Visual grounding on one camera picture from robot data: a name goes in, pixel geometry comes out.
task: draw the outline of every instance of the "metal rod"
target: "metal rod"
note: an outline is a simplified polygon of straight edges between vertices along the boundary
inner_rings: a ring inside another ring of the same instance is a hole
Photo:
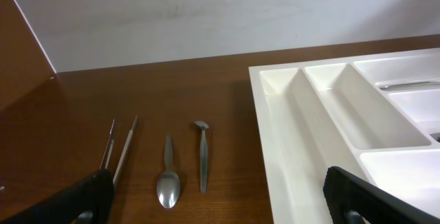
[[[413,85],[437,85],[440,84],[440,80],[426,80],[421,82],[409,82],[409,83],[401,83],[401,84],[394,84],[394,85],[382,85],[378,86],[383,91],[393,91],[396,88],[400,87],[410,87]]]
[[[101,165],[99,166],[99,169],[102,169],[102,166],[104,165],[104,160],[105,160],[105,157],[106,157],[107,153],[108,153],[108,155],[107,155],[107,163],[105,164],[105,168],[107,169],[107,166],[109,165],[109,159],[110,159],[110,155],[111,155],[111,150],[113,148],[113,143],[115,142],[114,127],[115,127],[115,120],[113,120],[113,123],[111,124],[109,141],[107,142],[107,145],[105,146],[104,155],[102,156]]]
[[[118,167],[116,168],[115,176],[113,177],[113,185],[116,187],[116,184],[118,182],[122,166],[124,165],[124,161],[127,155],[127,151],[129,149],[131,138],[133,137],[133,132],[136,130],[138,126],[138,117],[136,116],[135,121],[133,122],[133,126],[131,127],[131,130],[129,131],[129,135],[126,137],[124,149],[122,150],[121,157],[119,158]]]
[[[206,192],[208,181],[208,145],[206,143],[206,131],[201,131],[200,142],[200,191]]]

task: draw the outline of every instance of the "utensil handle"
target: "utensil handle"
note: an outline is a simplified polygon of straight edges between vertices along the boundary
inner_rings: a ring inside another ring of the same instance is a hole
[[[200,142],[200,191],[206,191],[206,182],[208,180],[208,145],[206,143],[206,133],[201,131]]]
[[[107,155],[107,162],[105,162],[105,169],[107,169],[109,167],[110,155],[111,155],[111,151],[113,150],[113,145],[114,144],[115,144],[115,140],[111,140],[110,148],[109,148],[109,154]]]
[[[111,156],[111,149],[112,149],[113,143],[115,142],[115,140],[114,140],[115,129],[114,128],[115,128],[115,120],[113,120],[113,123],[111,123],[109,141],[107,142],[107,145],[105,146],[104,155],[102,156],[101,165],[99,166],[99,169],[103,169],[104,160],[105,160],[106,156],[107,156],[107,163],[105,165],[105,169],[107,169],[107,166],[109,165],[109,159]]]
[[[133,133],[135,132],[136,128],[138,127],[138,117],[135,117],[135,121],[133,122],[133,126],[131,127],[131,130],[129,131],[129,134],[126,137],[124,149],[122,150],[121,157],[119,158],[118,167],[116,168],[115,176],[113,177],[113,185],[116,187],[116,184],[118,183],[119,176],[121,175],[121,170],[125,162],[125,158],[127,156],[127,151],[129,149],[131,138],[133,137]]]
[[[171,166],[173,166],[173,145],[171,145],[170,135],[166,136],[164,159],[166,170],[171,170]]]
[[[383,91],[393,91],[394,89],[401,88],[401,87],[410,87],[414,85],[440,85],[440,80],[425,80],[420,82],[409,82],[409,83],[401,83],[401,84],[394,84],[394,85],[384,85],[384,86],[378,86]]]

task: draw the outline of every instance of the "spoon handle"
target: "spoon handle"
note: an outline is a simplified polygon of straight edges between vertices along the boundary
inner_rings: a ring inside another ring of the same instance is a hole
[[[206,143],[206,133],[201,131],[200,142],[200,191],[206,191],[206,181],[208,180],[208,145]]]
[[[166,168],[166,170],[171,170],[171,166],[173,165],[173,146],[171,145],[171,136],[170,136],[170,134],[166,135],[164,158],[165,158],[165,168]]]
[[[394,84],[394,85],[382,85],[382,86],[378,86],[381,90],[383,91],[394,91],[394,90],[400,90],[401,88],[404,87],[411,87],[411,86],[424,86],[424,85],[428,85],[428,86],[435,86],[435,85],[439,85],[440,84],[440,80],[425,80],[425,81],[419,81],[419,82],[408,82],[408,83],[401,83],[401,84]]]

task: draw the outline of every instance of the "metal spoon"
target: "metal spoon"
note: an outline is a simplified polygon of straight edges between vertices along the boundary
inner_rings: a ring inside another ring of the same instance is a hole
[[[200,191],[206,192],[206,182],[208,180],[208,145],[206,143],[206,132],[209,129],[208,124],[203,121],[194,121],[201,129],[200,141]]]
[[[180,195],[179,176],[171,170],[173,165],[173,147],[171,146],[171,136],[166,135],[165,143],[165,167],[166,170],[157,180],[157,197],[164,208],[172,208],[176,204]]]
[[[407,82],[407,83],[394,84],[394,85],[382,85],[378,87],[383,91],[396,91],[411,86],[428,87],[428,86],[438,86],[438,85],[440,85],[440,80],[425,80],[419,82]]]

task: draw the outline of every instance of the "knife handle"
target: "knife handle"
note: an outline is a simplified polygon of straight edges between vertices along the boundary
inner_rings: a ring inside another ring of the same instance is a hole
[[[206,133],[201,131],[200,142],[200,191],[206,192],[206,182],[208,180],[208,145],[206,143]]]

